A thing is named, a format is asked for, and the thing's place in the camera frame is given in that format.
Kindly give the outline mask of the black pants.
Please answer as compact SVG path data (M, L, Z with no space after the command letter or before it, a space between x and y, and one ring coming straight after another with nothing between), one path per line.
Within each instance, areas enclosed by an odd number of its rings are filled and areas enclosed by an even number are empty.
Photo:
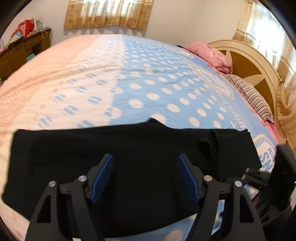
M178 171L180 154L220 182L241 177L247 168L261 168L247 130L174 129L153 119L72 130L18 130L2 199L30 219L50 181L72 182L105 154L113 156L114 166L93 208L104 237L150 232L197 213Z

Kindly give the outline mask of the striped pillow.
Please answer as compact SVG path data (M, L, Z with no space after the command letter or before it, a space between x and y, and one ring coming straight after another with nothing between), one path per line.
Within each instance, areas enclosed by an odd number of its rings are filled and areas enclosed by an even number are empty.
M224 77L239 91L263 121L274 123L270 106L253 85L234 74L224 74Z

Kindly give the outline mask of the cream wooden headboard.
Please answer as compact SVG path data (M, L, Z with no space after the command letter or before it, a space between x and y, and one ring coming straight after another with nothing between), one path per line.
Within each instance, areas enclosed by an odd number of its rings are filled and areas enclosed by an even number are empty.
M271 63L255 48L237 40L218 40L210 46L232 61L234 75L252 84L269 104L274 117L274 127L280 130L276 110L276 93L279 76Z

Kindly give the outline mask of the pink floral pillow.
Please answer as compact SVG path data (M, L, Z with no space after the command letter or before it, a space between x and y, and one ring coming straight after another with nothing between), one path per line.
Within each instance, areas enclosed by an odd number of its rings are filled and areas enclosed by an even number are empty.
M202 42L193 42L186 49L202 58L219 72L224 74L232 73L232 61L216 48Z

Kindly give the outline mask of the bed with patterned sheet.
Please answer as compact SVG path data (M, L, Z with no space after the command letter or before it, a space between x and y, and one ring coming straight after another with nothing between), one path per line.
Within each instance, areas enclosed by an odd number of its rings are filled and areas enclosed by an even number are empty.
M56 44L1 87L1 185L17 129L56 130L140 123L249 130L262 171L277 140L241 94L182 48L130 35L81 35Z

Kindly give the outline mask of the beige side curtain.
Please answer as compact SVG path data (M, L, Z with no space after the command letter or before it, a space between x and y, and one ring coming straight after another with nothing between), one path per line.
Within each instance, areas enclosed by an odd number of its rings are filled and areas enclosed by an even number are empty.
M276 70L278 117L287 142L295 151L295 47L279 21L260 1L244 1L233 39L258 50Z

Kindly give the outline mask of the brown wooden desk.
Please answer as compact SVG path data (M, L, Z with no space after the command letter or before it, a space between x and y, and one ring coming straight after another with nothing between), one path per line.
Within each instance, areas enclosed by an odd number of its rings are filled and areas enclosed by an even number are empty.
M41 32L25 39L19 39L1 52L1 80L5 81L12 73L22 67L29 56L45 51L51 45L51 28L44 28Z

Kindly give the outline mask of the red gift bag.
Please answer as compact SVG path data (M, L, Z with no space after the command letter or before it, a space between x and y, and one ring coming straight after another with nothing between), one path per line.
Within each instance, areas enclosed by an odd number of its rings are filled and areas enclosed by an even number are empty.
M34 27L34 19L24 20L18 25L18 31L20 32L22 38L26 38L30 32L34 30Z

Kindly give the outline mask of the beige window curtain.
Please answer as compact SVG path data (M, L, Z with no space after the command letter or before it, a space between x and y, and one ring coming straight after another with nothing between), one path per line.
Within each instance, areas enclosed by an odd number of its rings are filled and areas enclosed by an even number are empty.
M153 1L69 1L64 29L121 26L147 28Z

